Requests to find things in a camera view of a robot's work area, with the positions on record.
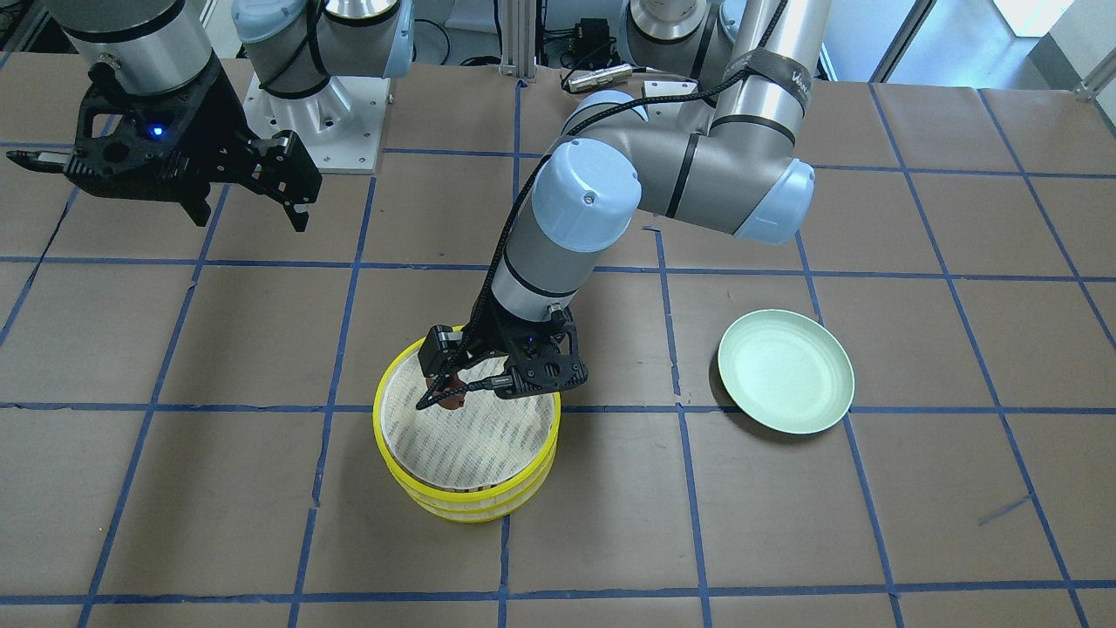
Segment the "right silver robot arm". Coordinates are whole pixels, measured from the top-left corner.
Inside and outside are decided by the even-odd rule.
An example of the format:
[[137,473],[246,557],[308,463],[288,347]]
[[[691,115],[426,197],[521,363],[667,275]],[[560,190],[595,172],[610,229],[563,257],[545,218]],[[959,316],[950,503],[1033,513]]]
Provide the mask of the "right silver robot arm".
[[[230,1],[254,83],[239,97],[195,1],[48,1],[88,64],[73,149],[11,151],[100,199],[180,204],[200,228],[210,189],[267,196],[302,232],[323,170],[378,155],[373,112],[413,62],[411,1]],[[352,158],[347,166],[346,158]]]

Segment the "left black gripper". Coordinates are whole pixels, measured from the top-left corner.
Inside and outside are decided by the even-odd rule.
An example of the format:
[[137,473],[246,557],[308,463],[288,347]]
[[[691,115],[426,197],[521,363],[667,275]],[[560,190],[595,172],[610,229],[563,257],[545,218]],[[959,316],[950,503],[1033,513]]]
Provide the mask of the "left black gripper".
[[[498,398],[518,399],[569,392],[589,381],[568,307],[549,305],[543,310],[543,321],[527,321],[507,311],[487,291],[477,299],[466,330],[472,336],[465,350],[419,350],[426,392],[416,402],[416,410],[433,405],[446,410],[462,409],[466,392],[492,392]],[[506,358],[500,374],[469,383],[458,375],[462,369],[498,357]]]

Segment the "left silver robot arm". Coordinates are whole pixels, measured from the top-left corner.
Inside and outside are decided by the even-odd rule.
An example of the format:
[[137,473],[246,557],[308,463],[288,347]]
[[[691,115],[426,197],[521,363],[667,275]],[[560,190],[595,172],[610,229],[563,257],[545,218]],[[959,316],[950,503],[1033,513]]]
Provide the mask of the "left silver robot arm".
[[589,380],[570,302],[637,210],[781,245],[812,202],[814,171],[793,158],[833,4],[633,1],[633,49],[684,44],[698,90],[634,99],[598,91],[562,123],[500,232],[461,330],[419,346],[416,408],[568,392]]

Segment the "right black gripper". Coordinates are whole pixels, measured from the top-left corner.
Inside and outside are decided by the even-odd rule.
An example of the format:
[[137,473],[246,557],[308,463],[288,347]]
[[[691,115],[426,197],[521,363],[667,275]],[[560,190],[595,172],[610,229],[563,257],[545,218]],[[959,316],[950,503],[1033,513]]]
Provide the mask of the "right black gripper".
[[220,60],[211,57],[182,87],[127,94],[122,73],[92,65],[73,158],[64,176],[89,195],[179,203],[196,228],[213,214],[213,183],[231,183],[279,202],[295,232],[310,222],[323,174],[292,131],[260,138]]

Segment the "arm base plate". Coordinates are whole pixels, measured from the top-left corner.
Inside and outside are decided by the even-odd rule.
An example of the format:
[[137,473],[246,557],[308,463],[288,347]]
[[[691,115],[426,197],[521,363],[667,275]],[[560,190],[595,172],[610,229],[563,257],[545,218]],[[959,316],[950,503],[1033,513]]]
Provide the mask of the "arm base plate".
[[260,88],[258,76],[252,76],[243,102],[246,118],[263,138],[296,132],[323,174],[374,175],[391,83],[379,77],[331,77],[318,94],[279,99]]
[[698,91],[698,84],[682,80],[650,79],[643,85],[644,97],[675,97]]

